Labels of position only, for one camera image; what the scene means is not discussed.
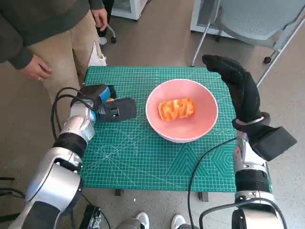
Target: green cutting mat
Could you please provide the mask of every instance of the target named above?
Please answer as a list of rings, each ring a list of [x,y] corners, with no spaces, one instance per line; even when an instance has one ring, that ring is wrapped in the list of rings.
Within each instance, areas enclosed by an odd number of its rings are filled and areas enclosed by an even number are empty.
[[[219,116],[215,127],[201,139],[175,144],[158,136],[145,117],[150,92],[164,81],[184,78],[206,86],[215,96]],[[230,95],[220,75],[190,67],[90,67],[86,85],[113,84],[119,98],[136,100],[136,119],[97,123],[85,152],[81,176],[85,187],[187,190],[199,158],[213,146],[236,136]],[[235,192],[235,142],[214,150],[203,160],[194,191]]]

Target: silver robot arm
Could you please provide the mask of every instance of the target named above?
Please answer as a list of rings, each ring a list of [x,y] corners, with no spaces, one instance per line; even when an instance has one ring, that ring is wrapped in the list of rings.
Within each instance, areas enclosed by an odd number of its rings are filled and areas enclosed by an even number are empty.
[[[53,229],[59,217],[72,210],[81,194],[79,171],[95,121],[85,105],[73,104],[69,120],[28,187],[26,206],[9,229]]]
[[[119,122],[137,115],[133,99],[107,102],[109,98],[115,99],[116,92],[104,84],[85,86],[74,97],[70,117],[40,162],[26,192],[26,206],[9,229],[53,229],[60,216],[72,211],[81,196],[79,172],[95,122]]]
[[[256,84],[251,74],[238,62],[212,55],[204,55],[203,62],[209,71],[221,75],[229,88],[236,113],[236,119],[232,121],[237,130],[233,156],[236,184],[234,205],[240,205],[232,214],[232,229],[286,228],[279,209],[274,205],[267,161],[282,154],[296,140],[283,127],[269,126],[270,115],[259,109],[260,97]],[[204,213],[200,215],[200,228],[203,228],[203,216]]]

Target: white sneaker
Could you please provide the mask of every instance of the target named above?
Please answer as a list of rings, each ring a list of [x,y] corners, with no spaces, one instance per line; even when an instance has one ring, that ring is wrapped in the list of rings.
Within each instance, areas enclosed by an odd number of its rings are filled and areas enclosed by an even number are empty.
[[[175,215],[172,220],[172,229],[178,229],[182,224],[185,223],[185,219],[182,215]]]
[[[99,37],[100,45],[105,45],[107,43],[107,39],[105,37]]]
[[[149,229],[149,219],[148,215],[145,212],[140,212],[137,215],[136,219],[139,220],[145,226],[145,229]]]

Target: blue component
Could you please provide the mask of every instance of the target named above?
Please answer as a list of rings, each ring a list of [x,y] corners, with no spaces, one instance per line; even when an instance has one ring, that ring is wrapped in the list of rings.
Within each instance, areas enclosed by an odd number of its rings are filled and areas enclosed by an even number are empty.
[[[96,114],[95,114],[95,112],[94,111],[90,111],[91,112],[91,115],[93,116],[93,118],[94,118],[94,121],[96,122]]]
[[[110,98],[110,90],[109,87],[106,87],[106,89],[100,94],[100,98],[102,100],[102,102],[106,102],[107,99]]]

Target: toasted bread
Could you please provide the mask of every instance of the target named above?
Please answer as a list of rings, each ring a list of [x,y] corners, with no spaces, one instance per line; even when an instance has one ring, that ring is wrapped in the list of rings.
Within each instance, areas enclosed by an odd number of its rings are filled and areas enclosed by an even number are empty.
[[[163,121],[187,118],[195,114],[195,102],[189,97],[174,99],[160,103],[158,106],[158,111],[160,118]]]

